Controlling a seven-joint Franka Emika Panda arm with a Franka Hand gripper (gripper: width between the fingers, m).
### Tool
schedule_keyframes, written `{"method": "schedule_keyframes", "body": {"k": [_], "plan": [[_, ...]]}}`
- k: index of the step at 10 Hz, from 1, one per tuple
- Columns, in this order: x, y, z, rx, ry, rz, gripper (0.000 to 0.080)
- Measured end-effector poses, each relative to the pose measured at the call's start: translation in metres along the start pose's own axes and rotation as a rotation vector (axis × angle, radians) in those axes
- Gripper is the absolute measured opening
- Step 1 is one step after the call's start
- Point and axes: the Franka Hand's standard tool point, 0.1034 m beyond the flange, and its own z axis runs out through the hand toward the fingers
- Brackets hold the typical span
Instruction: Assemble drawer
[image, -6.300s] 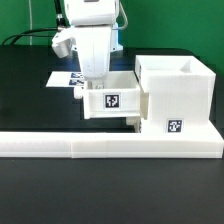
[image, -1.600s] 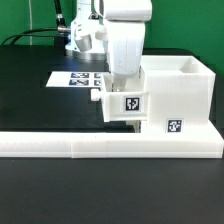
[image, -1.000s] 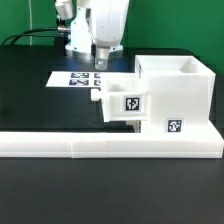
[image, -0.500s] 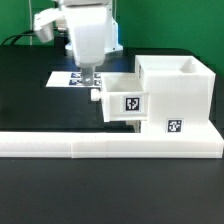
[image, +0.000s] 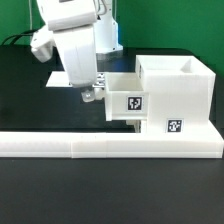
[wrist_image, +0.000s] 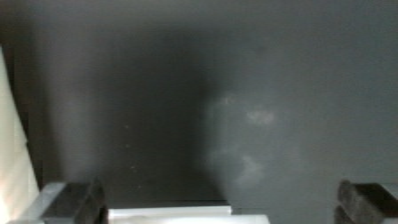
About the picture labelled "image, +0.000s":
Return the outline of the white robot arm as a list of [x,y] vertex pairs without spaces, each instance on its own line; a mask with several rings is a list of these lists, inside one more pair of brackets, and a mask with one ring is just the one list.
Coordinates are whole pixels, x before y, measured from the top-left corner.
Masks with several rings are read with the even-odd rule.
[[104,97],[105,75],[97,62],[118,56],[116,0],[37,0],[44,26],[35,31],[31,52],[42,63],[57,51],[64,70],[60,73],[85,102]]

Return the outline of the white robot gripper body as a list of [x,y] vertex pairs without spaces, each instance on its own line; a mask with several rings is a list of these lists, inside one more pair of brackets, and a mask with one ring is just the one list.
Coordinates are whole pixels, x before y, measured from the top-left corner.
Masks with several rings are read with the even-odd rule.
[[97,76],[94,27],[57,31],[53,37],[69,83],[74,88],[94,84]]

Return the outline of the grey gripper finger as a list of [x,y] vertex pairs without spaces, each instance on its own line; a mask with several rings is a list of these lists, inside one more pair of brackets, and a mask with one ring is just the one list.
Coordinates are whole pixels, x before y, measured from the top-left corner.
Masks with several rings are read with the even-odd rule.
[[82,89],[81,96],[84,102],[93,102],[96,99],[95,91],[93,88]]
[[96,82],[93,84],[94,88],[105,88],[105,75],[103,73],[99,73],[96,79]]

